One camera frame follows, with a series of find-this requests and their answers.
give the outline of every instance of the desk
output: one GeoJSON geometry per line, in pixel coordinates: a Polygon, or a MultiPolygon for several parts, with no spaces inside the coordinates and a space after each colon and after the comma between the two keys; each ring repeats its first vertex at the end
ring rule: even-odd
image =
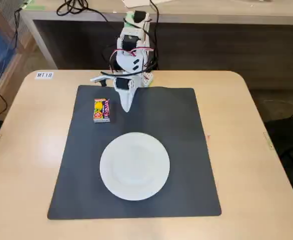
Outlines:
{"type": "Polygon", "coordinates": [[[25,78],[0,130],[0,240],[293,240],[293,190],[244,80],[229,71],[156,71],[152,83],[194,88],[220,216],[48,220],[77,87],[98,74],[25,78]]]}
{"type": "MultiPolygon", "coordinates": [[[[56,11],[63,0],[33,0],[21,12],[21,16],[33,34],[45,58],[53,68],[57,65],[46,43],[35,25],[36,20],[45,21],[105,21],[92,12],[58,16],[56,11]]],[[[105,14],[109,21],[123,22],[128,11],[141,10],[151,13],[150,6],[126,8],[121,0],[88,0],[90,8],[105,14]]],[[[189,24],[263,24],[293,25],[293,0],[274,2],[252,2],[251,0],[173,0],[158,4],[161,23],[189,24]]]]}
{"type": "MultiPolygon", "coordinates": [[[[158,4],[160,70],[228,70],[250,89],[293,89],[293,0],[172,0],[158,4]]],[[[63,0],[34,0],[21,12],[53,69],[107,69],[128,9],[121,0],[88,0],[92,12],[57,16],[63,0]]]]}

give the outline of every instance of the floor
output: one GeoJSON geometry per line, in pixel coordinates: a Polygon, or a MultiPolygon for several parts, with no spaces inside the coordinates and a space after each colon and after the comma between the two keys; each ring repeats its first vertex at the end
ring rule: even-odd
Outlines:
{"type": "MultiPolygon", "coordinates": [[[[49,65],[41,51],[36,48],[28,56],[28,61],[21,72],[22,76],[26,76],[30,72],[43,69],[49,69],[49,65]]],[[[23,79],[13,79],[12,84],[7,87],[9,92],[5,93],[5,97],[9,105],[12,104],[22,81],[23,79]]],[[[250,92],[264,122],[288,118],[293,113],[293,90],[251,90],[250,92]]]]}

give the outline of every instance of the table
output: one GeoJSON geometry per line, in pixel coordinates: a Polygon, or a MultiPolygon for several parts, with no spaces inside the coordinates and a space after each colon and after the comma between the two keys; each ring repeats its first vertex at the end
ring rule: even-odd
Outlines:
{"type": "Polygon", "coordinates": [[[152,83],[194,88],[221,216],[48,220],[77,87],[99,71],[36,75],[0,130],[0,240],[293,240],[293,190],[244,80],[230,71],[156,71],[152,83]]]}
{"type": "MultiPolygon", "coordinates": [[[[98,14],[82,12],[81,14],[57,16],[56,10],[63,0],[33,0],[21,12],[21,16],[33,34],[42,53],[52,68],[58,68],[47,47],[45,37],[35,24],[37,20],[45,21],[90,21],[104,22],[98,14]]],[[[128,11],[142,10],[151,13],[153,21],[155,11],[149,7],[126,8],[121,0],[88,0],[90,8],[96,9],[111,22],[123,22],[128,11]]],[[[252,2],[251,0],[172,0],[158,4],[161,23],[189,24],[263,24],[293,25],[293,0],[275,0],[274,2],[252,2]]]]}

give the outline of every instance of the white plate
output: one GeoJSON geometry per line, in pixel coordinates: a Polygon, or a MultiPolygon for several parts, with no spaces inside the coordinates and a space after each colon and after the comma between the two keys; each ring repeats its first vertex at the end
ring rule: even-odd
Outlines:
{"type": "Polygon", "coordinates": [[[169,155],[154,137],[130,132],[104,149],[100,161],[102,180],[111,193],[130,201],[152,197],[166,183],[169,155]]]}

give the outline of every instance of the table label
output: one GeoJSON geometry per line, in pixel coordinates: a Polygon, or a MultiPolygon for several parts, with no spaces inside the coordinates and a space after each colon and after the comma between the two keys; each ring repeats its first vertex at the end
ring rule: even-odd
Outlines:
{"type": "Polygon", "coordinates": [[[54,72],[48,71],[38,71],[36,73],[35,79],[52,79],[54,72]]]}

